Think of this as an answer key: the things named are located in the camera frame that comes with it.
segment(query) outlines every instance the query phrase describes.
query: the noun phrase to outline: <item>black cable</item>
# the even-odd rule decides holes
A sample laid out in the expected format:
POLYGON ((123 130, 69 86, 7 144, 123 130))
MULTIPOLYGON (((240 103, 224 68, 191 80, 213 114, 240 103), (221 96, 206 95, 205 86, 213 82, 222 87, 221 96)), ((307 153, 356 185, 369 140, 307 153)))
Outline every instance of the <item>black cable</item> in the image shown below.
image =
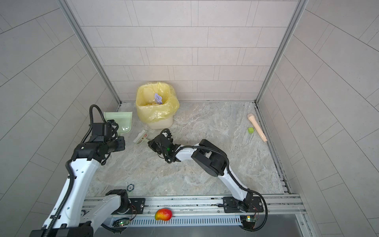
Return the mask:
POLYGON ((231 172, 230 169, 229 169, 229 159, 228 159, 228 157, 226 156, 226 154, 223 153, 223 152, 220 152, 220 151, 218 151, 218 150, 215 150, 215 149, 213 149, 213 148, 209 148, 209 147, 205 147, 205 146, 181 146, 181 147, 179 147, 179 148, 174 152, 174 154, 172 155, 172 157, 175 158, 176 154, 177 154, 179 151, 183 150, 184 148, 203 149, 203 150, 207 150, 207 151, 211 151, 211 152, 213 152, 213 153, 219 154, 219 155, 221 155, 222 157, 224 157, 225 162, 226 162, 226 170, 227 170, 228 174, 231 176, 231 178, 233 179, 233 181, 238 185, 238 187, 239 187, 240 189, 244 190, 244 191, 247 191, 247 192, 250 192, 250 193, 254 193, 254 194, 258 195, 258 196, 262 199, 262 202, 263 202, 263 204, 264 204, 264 206, 265 206, 265 218, 264 218, 262 224, 261 224, 258 228, 251 229, 251 230, 249 230, 249 229, 245 229, 245 228, 242 227, 243 229, 245 229, 245 230, 247 230, 247 231, 251 231, 251 232, 253 232, 253 231, 257 231, 257 230, 260 230, 260 229, 265 225, 265 223, 266 223, 266 221, 267 221, 268 210, 267 210, 267 204, 266 204, 266 201, 265 201, 264 197, 263 197, 259 192, 243 187, 243 186, 242 186, 242 185, 236 180, 236 178, 234 177, 234 175, 232 174, 232 172, 231 172))
POLYGON ((70 183, 69 183, 69 187, 67 188, 67 191, 66 191, 66 194, 64 195, 59 207, 56 209, 56 212, 55 212, 55 215, 53 217, 53 219, 51 220, 49 226, 47 227, 47 229, 45 230, 45 233, 44 233, 44 237, 48 237, 49 234, 50 234, 50 231, 53 229, 54 225, 55 225, 55 222, 56 220, 58 219, 59 217, 59 214, 61 213, 62 211, 62 208, 64 207, 64 205, 66 204, 67 202, 67 199, 69 198, 70 196, 70 193, 72 191, 72 188, 74 186, 74 181, 75 181, 75 176, 74 176, 74 171, 72 170, 72 167, 71 167, 71 159, 68 160, 65 164, 65 167, 67 169, 67 171, 69 172, 69 179, 70 179, 70 183))

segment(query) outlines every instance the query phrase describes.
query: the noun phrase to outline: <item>white wall tile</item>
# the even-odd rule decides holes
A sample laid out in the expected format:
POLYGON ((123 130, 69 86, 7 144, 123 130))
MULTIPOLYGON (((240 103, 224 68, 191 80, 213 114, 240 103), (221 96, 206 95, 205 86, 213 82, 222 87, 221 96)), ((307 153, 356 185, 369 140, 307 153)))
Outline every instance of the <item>white wall tile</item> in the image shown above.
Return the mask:
POLYGON ((2 180, 0 193, 8 190, 52 129, 53 126, 50 123, 30 110, 0 140, 2 156, 7 157, 0 167, 2 180), (14 144, 22 144, 22 146, 10 149, 14 147, 14 144))
POLYGON ((277 48, 247 48, 242 65, 270 66, 277 48))
POLYGON ((253 26, 287 27, 297 2, 260 1, 253 26))
POLYGON ((251 2, 249 15, 247 16, 247 21, 246 21, 246 27, 252 27, 253 26, 255 14, 257 13, 258 3, 259 2, 256 2, 256 1, 251 2))
POLYGON ((23 72, 47 92, 79 60, 78 52, 72 43, 66 40, 33 62, 23 72))
POLYGON ((323 132, 320 136, 317 137, 318 141, 323 144, 330 138, 332 138, 334 135, 339 133, 343 130, 343 126, 340 124, 340 122, 336 122, 333 124, 330 128, 328 128, 325 132, 323 132))
POLYGON ((204 93, 176 93, 178 100, 204 100, 204 93))
POLYGON ((275 99, 270 91, 265 91, 265 93, 262 96, 262 99, 265 102, 265 105, 267 107, 268 113, 271 115, 274 112, 274 109, 277 107, 277 104, 275 102, 275 99))
POLYGON ((96 27, 105 47, 153 47, 149 27, 96 27))
POLYGON ((379 130, 367 135, 361 140, 357 141, 357 145, 362 149, 371 163, 379 170, 379 130))
POLYGON ((128 13, 130 16, 130 20, 132 21, 133 26, 139 26, 138 18, 136 15, 136 11, 134 10, 134 4, 132 0, 125 0, 126 7, 128 8, 128 13))
POLYGON ((125 1, 72 0, 84 26, 131 26, 125 1))
MULTIPOLYGON (((85 127, 86 131, 84 132, 84 135, 88 131, 88 124, 89 119, 88 123, 86 124, 87 126, 85 127)), ((53 175, 51 175, 51 178, 47 182, 45 188, 43 188, 43 191, 41 192, 41 195, 38 198, 39 202, 55 205, 68 176, 68 172, 64 165, 71 158, 72 152, 76 146, 77 143, 72 142, 68 148, 65 148, 63 158, 61 159, 53 175)))
POLYGON ((279 47, 286 27, 262 27, 257 47, 279 47))
POLYGON ((96 68, 94 67, 88 55, 82 58, 77 63, 77 66, 80 69, 80 71, 84 74, 84 76, 87 78, 87 81, 90 81, 97 73, 96 68))
POLYGON ((344 236, 367 236, 375 237, 375 233, 371 228, 365 215, 360 210, 344 184, 326 189, 323 195, 332 210, 337 223, 344 236), (356 225, 351 225, 349 213, 353 212, 357 218, 356 225))
POLYGON ((199 26, 246 26, 251 2, 199 1, 199 26))
POLYGON ((342 234, 337 222, 318 224, 323 234, 342 234))
POLYGON ((51 161, 59 162, 84 119, 84 115, 74 105, 71 105, 42 143, 37 153, 51 161))
POLYGON ((221 66, 219 81, 252 81, 257 73, 257 66, 221 66))
POLYGON ((169 81, 167 66, 129 66, 135 81, 169 81))
POLYGON ((368 222, 370 222, 370 225, 374 229, 375 233, 379 233, 379 218, 368 219, 368 222))
POLYGON ((308 48, 313 49, 328 25, 320 17, 304 11, 293 34, 308 48))
POLYGON ((52 171, 29 162, 0 200, 0 229, 14 236, 52 175, 52 171))
POLYGON ((378 16, 378 8, 375 0, 322 1, 315 14, 359 38, 378 16))
POLYGON ((60 42, 65 41, 74 34, 61 9, 47 13, 43 15, 43 18, 60 42))
POLYGON ((206 47, 207 27, 151 27, 155 47, 206 47))
POLYGON ((150 65, 192 65, 192 48, 146 48, 150 65))
POLYGON ((92 47, 104 47, 104 43, 95 26, 82 26, 81 29, 92 47))
POLYGON ((190 1, 133 1, 140 26, 191 26, 190 1))
POLYGON ((79 41, 78 37, 76 35, 73 35, 69 39, 72 45, 75 47, 78 54, 80 55, 80 57, 84 57, 87 54, 87 52, 84 50, 83 45, 79 41))
POLYGON ((379 88, 379 52, 335 28, 317 54, 364 98, 379 88))
POLYGON ((278 135, 282 141, 283 147, 289 158, 293 157, 300 151, 295 138, 293 137, 291 130, 284 120, 282 112, 279 111, 275 117, 273 117, 273 123, 278 132, 278 135))
POLYGON ((199 1, 191 1, 191 26, 199 26, 199 1))
POLYGON ((260 27, 209 27, 208 47, 255 47, 260 27))
POLYGON ((345 130, 325 142, 323 147, 366 218, 378 217, 377 169, 345 130))
POLYGON ((307 202, 312 214, 317 223, 334 222, 335 219, 323 193, 318 188, 315 178, 312 175, 305 159, 301 159, 299 162, 293 165, 296 177, 300 183, 300 186, 304 192, 307 202))
POLYGON ((243 62, 243 58, 245 57, 245 51, 246 48, 240 48, 240 53, 238 54, 238 59, 237 59, 237 66, 241 66, 243 62))
POLYGON ((0 16, 0 29, 2 31, 7 31, 7 30, 10 30, 12 27, 8 24, 8 22, 6 22, 6 20, 0 16))
POLYGON ((241 93, 240 100, 256 100, 258 93, 241 93))
POLYGON ((307 82, 312 79, 323 63, 317 55, 294 36, 291 37, 284 55, 307 82))
POLYGON ((44 92, 24 73, 19 73, 0 87, 0 137, 43 96, 44 92))
POLYGON ((103 79, 101 79, 99 74, 96 74, 80 92, 77 100, 84 108, 89 109, 99 99, 105 88, 106 85, 103 79))
POLYGON ((317 41, 315 47, 312 49, 312 51, 315 54, 318 54, 318 52, 320 51, 321 47, 324 45, 325 41, 329 38, 329 35, 332 33, 332 31, 334 30, 334 28, 335 28, 334 25, 328 24, 326 30, 321 35, 321 38, 317 41))
POLYGON ((291 165, 295 164, 296 162, 298 162, 299 160, 301 160, 303 158, 304 158, 303 153, 301 153, 301 151, 299 151, 293 157, 290 158, 291 165))
POLYGON ((379 112, 325 63, 309 85, 355 141, 379 128, 379 112))
POLYGON ((105 66, 144 65, 139 48, 96 48, 105 66))
POLYGON ((51 41, 53 41, 53 43, 55 45, 59 45, 60 41, 58 40, 57 36, 53 32, 53 30, 50 28, 50 26, 47 24, 44 17, 40 16, 40 17, 36 18, 36 20, 39 23, 39 25, 42 27, 42 29, 44 29, 45 33, 49 36, 51 41))
POLYGON ((50 212, 48 214, 30 212, 17 231, 16 237, 28 236, 32 230, 40 229, 49 214, 50 212))
POLYGON ((130 81, 124 66, 104 66, 103 68, 111 82, 130 81))
POLYGON ((212 81, 215 66, 174 66, 175 81, 212 81))
POLYGON ((59 8, 55 1, 12 1, 4 0, 0 3, 0 15, 12 26, 16 27, 31 19, 37 18, 59 8))
POLYGON ((294 117, 291 118, 291 120, 288 122, 288 127, 291 129, 292 126, 302 117, 300 110, 294 115, 294 117))
POLYGON ((199 81, 197 82, 197 92, 221 93, 230 92, 232 82, 227 81, 199 81))
POLYGON ((283 55, 279 61, 278 66, 275 69, 275 73, 280 79, 280 81, 283 83, 284 87, 288 89, 295 77, 297 76, 298 71, 283 55))
POLYGON ((42 166, 43 168, 46 168, 51 171, 54 171, 55 168, 58 166, 57 163, 52 162, 51 160, 46 159, 45 157, 38 155, 37 153, 33 155, 33 157, 30 159, 30 162, 42 166))
POLYGON ((273 90, 273 97, 278 104, 279 109, 282 111, 284 119, 288 123, 299 109, 281 82, 278 82, 273 90))
POLYGON ((341 179, 341 176, 338 173, 333 174, 317 182, 321 190, 325 190, 327 188, 331 188, 342 183, 343 183, 343 180, 341 179))
POLYGON ((291 180, 294 177, 296 177, 296 174, 293 171, 290 160, 288 159, 288 155, 287 155, 287 153, 283 147, 283 144, 279 138, 277 130, 276 129, 272 130, 270 135, 271 135, 271 138, 273 140, 277 154, 279 156, 279 160, 283 166, 283 171, 284 171, 285 177, 287 178, 287 180, 291 180))
POLYGON ((204 100, 239 100, 241 93, 204 93, 204 100))
POLYGON ((320 181, 337 173, 333 163, 318 142, 304 117, 300 118, 294 126, 292 126, 291 132, 316 181, 320 181))
POLYGON ((337 122, 337 119, 304 79, 300 79, 293 89, 291 97, 317 137, 337 122))
POLYGON ((54 117, 60 119, 84 87, 83 82, 71 69, 46 92, 38 103, 54 117))
POLYGON ((34 203, 34 206, 30 210, 30 212, 49 215, 51 211, 53 210, 53 208, 54 208, 54 205, 42 203, 42 202, 36 202, 34 203))
POLYGON ((359 38, 360 41, 367 44, 379 31, 379 18, 377 17, 374 22, 367 28, 367 30, 359 38))
POLYGON ((46 121, 51 123, 52 125, 56 125, 58 123, 58 119, 54 117, 49 111, 47 111, 44 107, 42 107, 39 103, 36 103, 32 108, 34 112, 39 114, 42 118, 44 118, 46 121))
POLYGON ((258 93, 261 89, 262 82, 237 81, 234 92, 241 93, 258 93))
POLYGON ((54 46, 36 20, 4 32, 0 35, 0 73, 10 79, 54 46))
POLYGON ((372 93, 366 100, 372 105, 377 106, 379 104, 379 89, 372 93))
POLYGON ((236 65, 239 48, 199 48, 199 65, 236 65))

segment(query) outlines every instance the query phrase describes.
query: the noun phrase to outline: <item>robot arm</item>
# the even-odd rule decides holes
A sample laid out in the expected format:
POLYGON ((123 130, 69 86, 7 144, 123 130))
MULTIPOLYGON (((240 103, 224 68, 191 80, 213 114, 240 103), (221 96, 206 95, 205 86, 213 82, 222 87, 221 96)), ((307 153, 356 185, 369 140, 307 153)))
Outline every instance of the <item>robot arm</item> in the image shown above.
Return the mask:
POLYGON ((203 139, 194 146, 182 146, 173 144, 169 129, 164 129, 153 140, 148 142, 149 147, 163 155, 167 163, 194 160, 209 175, 218 177, 231 191, 235 200, 235 206, 242 212, 254 212, 255 207, 251 205, 253 193, 257 194, 265 204, 264 198, 256 191, 248 189, 236 177, 229 165, 229 160, 224 151, 203 139))

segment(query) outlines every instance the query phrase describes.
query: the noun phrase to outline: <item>black mounting plate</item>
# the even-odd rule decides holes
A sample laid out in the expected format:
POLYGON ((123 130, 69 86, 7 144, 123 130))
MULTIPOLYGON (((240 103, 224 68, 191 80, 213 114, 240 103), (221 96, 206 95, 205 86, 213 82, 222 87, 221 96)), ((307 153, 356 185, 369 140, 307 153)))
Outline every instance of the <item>black mounting plate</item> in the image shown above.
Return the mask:
MULTIPOLYGON (((223 197, 222 201, 224 202, 224 205, 229 206, 229 207, 224 207, 225 213, 240 213, 240 212, 242 212, 240 209, 238 209, 238 206, 237 206, 237 202, 239 202, 239 201, 234 199, 233 197, 223 197)), ((250 209, 247 212, 256 212, 254 207, 257 208, 258 212, 264 211, 262 200, 258 196, 253 196, 253 198, 247 204, 250 207, 250 209)))
MULTIPOLYGON (((143 213, 143 208, 145 207, 145 200, 144 198, 129 198, 130 200, 130 204, 135 206, 136 209, 137 209, 137 214, 142 214, 143 213)), ((132 208, 129 208, 129 210, 124 213, 123 215, 127 215, 127 214, 132 214, 132 208)), ((120 213, 114 211, 112 213, 112 215, 120 215, 120 213)))

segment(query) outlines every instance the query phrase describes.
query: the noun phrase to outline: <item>tiled wall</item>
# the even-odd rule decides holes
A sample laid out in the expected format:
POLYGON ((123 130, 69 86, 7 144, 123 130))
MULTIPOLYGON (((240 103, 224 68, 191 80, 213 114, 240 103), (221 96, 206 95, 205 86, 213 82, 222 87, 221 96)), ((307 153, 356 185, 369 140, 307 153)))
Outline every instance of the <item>tiled wall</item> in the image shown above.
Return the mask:
POLYGON ((169 81, 179 100, 254 100, 297 1, 68 0, 123 101, 169 81))
POLYGON ((117 102, 55 0, 0 1, 0 55, 0 236, 29 236, 67 179, 89 106, 117 102))
POLYGON ((319 236, 379 234, 379 1, 309 0, 259 106, 319 236))

